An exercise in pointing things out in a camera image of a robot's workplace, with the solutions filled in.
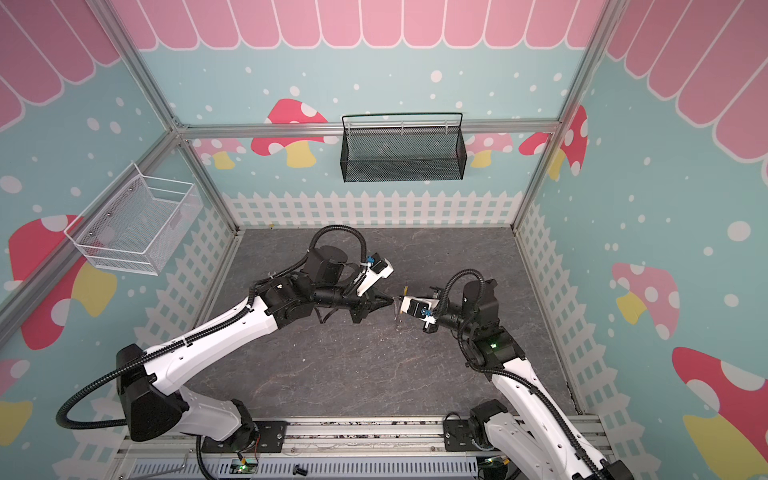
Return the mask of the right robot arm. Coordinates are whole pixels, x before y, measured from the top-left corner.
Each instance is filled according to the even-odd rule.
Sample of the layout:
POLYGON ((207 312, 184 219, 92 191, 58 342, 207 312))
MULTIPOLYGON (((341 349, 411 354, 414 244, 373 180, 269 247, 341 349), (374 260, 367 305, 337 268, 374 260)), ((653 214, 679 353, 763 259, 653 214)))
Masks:
POLYGON ((485 402, 470 418, 481 449, 497 450, 528 479, 630 479, 621 460, 607 459, 574 426, 541 383, 522 347, 502 326, 497 283, 475 269, 453 275, 430 298, 403 295, 399 311, 423 329, 454 332, 466 366, 511 404, 485 402))

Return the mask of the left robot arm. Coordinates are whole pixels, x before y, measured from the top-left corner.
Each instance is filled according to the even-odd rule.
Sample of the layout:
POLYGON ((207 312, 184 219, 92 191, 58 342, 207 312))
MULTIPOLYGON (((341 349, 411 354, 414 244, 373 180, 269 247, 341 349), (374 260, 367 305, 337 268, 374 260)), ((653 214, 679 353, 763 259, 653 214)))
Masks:
POLYGON ((318 230, 295 264, 249 287, 230 310, 167 342, 143 349, 131 344, 116 355, 113 371, 73 394, 55 420, 68 430, 127 427, 135 442, 165 434, 208 437, 234 448, 257 439, 257 426, 239 400, 217 400, 187 388, 200 371, 246 344, 315 313, 346 310, 354 323, 393 299, 375 287, 393 272, 391 263, 369 253, 362 233, 346 225, 318 230), (113 382, 123 416, 80 421, 69 414, 87 396, 113 382))

